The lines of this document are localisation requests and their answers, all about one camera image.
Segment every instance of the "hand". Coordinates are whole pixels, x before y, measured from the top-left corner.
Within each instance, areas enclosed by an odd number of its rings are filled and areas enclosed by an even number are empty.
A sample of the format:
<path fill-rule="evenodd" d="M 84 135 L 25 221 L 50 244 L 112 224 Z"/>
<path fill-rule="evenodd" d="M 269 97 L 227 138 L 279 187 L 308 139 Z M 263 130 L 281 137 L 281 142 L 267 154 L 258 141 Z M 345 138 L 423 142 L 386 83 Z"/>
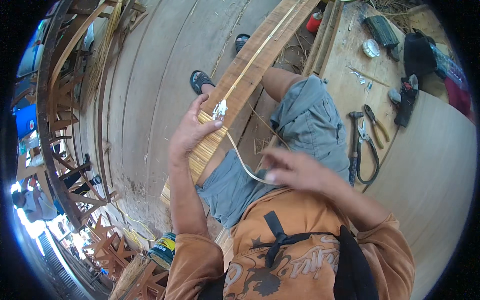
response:
<path fill-rule="evenodd" d="M 265 163 L 272 167 L 265 180 L 287 185 L 296 190 L 330 194 L 343 180 L 332 170 L 303 152 L 289 152 L 280 148 L 263 151 Z"/>
<path fill-rule="evenodd" d="M 187 113 L 183 116 L 180 125 L 170 138 L 169 145 L 169 159 L 184 159 L 188 158 L 195 146 L 208 134 L 214 132 L 222 127 L 222 121 L 210 121 L 203 125 L 198 121 L 198 113 L 200 105 L 208 99 L 207 94 L 198 96 L 190 107 Z"/>

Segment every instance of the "finger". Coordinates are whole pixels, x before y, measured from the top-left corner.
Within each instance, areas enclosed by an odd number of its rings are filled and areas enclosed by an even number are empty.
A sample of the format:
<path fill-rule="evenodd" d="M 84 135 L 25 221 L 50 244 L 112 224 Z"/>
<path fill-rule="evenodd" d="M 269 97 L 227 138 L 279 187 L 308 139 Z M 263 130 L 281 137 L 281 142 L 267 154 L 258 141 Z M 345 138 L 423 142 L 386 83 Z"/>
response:
<path fill-rule="evenodd" d="M 279 185 L 288 185 L 290 187 L 295 187 L 298 176 L 295 172 L 283 169 L 275 168 L 265 175 L 265 180 L 272 182 L 273 184 Z"/>
<path fill-rule="evenodd" d="M 214 132 L 222 128 L 223 122 L 220 120 L 209 121 L 203 125 L 200 125 L 197 129 L 198 139 L 203 139 L 207 134 Z"/>
<path fill-rule="evenodd" d="M 262 151 L 269 165 L 277 164 L 293 169 L 296 154 L 281 148 L 268 148 Z"/>
<path fill-rule="evenodd" d="M 200 111 L 200 105 L 208 99 L 208 94 L 199 95 L 188 107 L 188 112 L 192 112 L 195 115 Z"/>

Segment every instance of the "black sandal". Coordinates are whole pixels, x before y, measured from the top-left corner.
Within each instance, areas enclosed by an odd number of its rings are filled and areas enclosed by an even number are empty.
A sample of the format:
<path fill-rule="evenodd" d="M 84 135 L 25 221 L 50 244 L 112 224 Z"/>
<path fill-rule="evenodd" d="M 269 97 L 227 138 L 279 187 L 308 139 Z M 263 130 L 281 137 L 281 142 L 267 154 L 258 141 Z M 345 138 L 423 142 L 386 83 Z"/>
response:
<path fill-rule="evenodd" d="M 241 41 L 237 41 L 239 38 L 242 38 L 242 37 L 246 37 L 247 39 L 250 38 L 250 36 L 245 33 L 241 33 L 235 38 L 235 50 L 237 51 L 237 53 L 240 52 L 243 45 L 245 45 L 245 43 L 248 41 L 248 40 L 244 41 L 243 39 Z"/>
<path fill-rule="evenodd" d="M 200 72 L 200 73 L 198 74 L 197 79 L 194 79 L 195 74 L 197 74 L 198 72 Z M 211 85 L 215 86 L 215 84 L 213 84 L 213 82 L 210 80 L 210 77 L 208 77 L 208 75 L 205 72 L 200 71 L 200 70 L 193 71 L 191 76 L 190 76 L 190 85 L 192 86 L 192 89 L 194 90 L 194 92 L 197 93 L 197 95 L 202 94 L 202 85 L 203 84 L 211 84 Z"/>

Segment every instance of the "glue bottle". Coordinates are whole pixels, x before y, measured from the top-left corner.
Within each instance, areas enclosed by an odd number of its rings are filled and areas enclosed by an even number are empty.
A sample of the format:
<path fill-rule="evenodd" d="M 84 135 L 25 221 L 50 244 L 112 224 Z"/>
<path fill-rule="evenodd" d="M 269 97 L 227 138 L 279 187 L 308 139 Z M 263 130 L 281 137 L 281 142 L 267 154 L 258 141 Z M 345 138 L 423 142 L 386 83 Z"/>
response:
<path fill-rule="evenodd" d="M 320 27 L 323 17 L 324 14 L 322 12 L 316 12 L 312 14 L 307 23 L 307 30 L 313 34 L 316 33 L 318 31 L 318 27 Z"/>

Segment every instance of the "worker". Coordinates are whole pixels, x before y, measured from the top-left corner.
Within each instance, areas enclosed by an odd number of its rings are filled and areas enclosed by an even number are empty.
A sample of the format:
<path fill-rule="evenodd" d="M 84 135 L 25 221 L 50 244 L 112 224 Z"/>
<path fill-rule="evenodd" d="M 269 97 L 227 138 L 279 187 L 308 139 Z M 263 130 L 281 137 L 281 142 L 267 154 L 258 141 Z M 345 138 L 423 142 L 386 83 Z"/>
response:
<path fill-rule="evenodd" d="M 84 164 L 90 161 L 90 156 L 85 154 Z M 83 168 L 83 172 L 90 171 L 91 167 L 87 166 Z M 70 188 L 74 183 L 76 183 L 81 177 L 79 171 L 76 171 L 70 174 L 67 178 L 63 180 L 65 186 Z M 50 221 L 58 215 L 63 215 L 64 211 L 58 200 L 54 200 L 53 203 L 50 202 L 48 197 L 43 193 L 37 186 L 35 181 L 35 176 L 32 175 L 23 180 L 21 183 L 21 191 L 14 191 L 12 193 L 12 202 L 17 208 L 22 208 L 25 212 L 27 220 L 31 223 L 41 220 L 41 221 Z M 27 189 L 27 184 L 30 182 L 34 186 L 33 191 Z M 96 175 L 90 180 L 90 184 L 97 185 L 102 183 L 102 179 L 99 175 Z M 90 190 L 90 187 L 84 183 L 73 193 L 78 195 L 85 195 Z"/>
<path fill-rule="evenodd" d="M 214 85 L 200 71 L 191 83 L 201 93 L 169 145 L 176 246 L 165 299 L 410 298 L 411 250 L 392 213 L 349 185 L 345 127 L 322 80 L 276 68 L 262 78 L 279 102 L 272 128 L 292 151 L 263 151 L 270 168 L 257 176 L 272 184 L 249 177 L 235 150 L 221 149 L 194 184 L 189 153 L 222 122 L 198 122 Z M 225 273 L 200 197 L 233 239 Z"/>

